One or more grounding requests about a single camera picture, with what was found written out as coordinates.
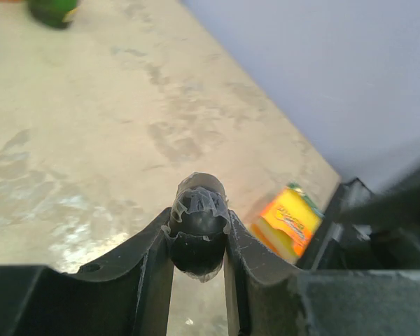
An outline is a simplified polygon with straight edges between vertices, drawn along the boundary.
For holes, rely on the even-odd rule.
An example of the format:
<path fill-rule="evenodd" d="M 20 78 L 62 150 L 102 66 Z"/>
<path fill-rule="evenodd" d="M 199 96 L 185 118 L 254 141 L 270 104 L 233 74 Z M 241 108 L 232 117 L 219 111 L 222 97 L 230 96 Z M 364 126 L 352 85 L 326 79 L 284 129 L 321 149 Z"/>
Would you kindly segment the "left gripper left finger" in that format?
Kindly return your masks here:
<path fill-rule="evenodd" d="M 0 265 L 0 335 L 165 335 L 173 264 L 163 210 L 75 274 Z"/>

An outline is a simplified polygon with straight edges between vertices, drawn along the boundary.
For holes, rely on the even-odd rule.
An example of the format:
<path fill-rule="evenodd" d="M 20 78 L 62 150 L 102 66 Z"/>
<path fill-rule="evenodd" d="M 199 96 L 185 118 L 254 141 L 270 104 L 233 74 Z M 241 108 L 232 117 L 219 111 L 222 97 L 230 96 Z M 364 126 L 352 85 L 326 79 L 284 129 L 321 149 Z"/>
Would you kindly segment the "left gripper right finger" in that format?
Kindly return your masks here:
<path fill-rule="evenodd" d="M 230 335 L 420 335 L 420 270 L 301 270 L 230 220 Z"/>

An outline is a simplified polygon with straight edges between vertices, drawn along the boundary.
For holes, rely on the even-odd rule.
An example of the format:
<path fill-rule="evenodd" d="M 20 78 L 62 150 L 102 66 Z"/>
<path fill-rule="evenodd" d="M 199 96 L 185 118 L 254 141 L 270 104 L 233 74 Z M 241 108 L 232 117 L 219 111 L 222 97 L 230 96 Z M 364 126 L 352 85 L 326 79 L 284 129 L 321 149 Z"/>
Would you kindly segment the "black earbud charging case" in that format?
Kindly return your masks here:
<path fill-rule="evenodd" d="M 162 231 L 174 266 L 202 283 L 220 271 L 231 230 L 223 184 L 195 172 L 179 183 L 168 224 Z"/>

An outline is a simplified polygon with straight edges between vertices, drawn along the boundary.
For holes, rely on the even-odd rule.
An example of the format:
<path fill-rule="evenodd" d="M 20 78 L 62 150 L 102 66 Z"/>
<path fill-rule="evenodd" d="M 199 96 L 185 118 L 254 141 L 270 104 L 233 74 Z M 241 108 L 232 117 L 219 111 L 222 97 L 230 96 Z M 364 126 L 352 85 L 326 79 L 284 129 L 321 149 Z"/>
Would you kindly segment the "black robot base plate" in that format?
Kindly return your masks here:
<path fill-rule="evenodd" d="M 337 221 L 341 212 L 374 195 L 379 194 L 358 179 L 342 184 L 297 266 L 304 270 L 420 271 L 420 227 L 374 231 L 368 225 Z"/>

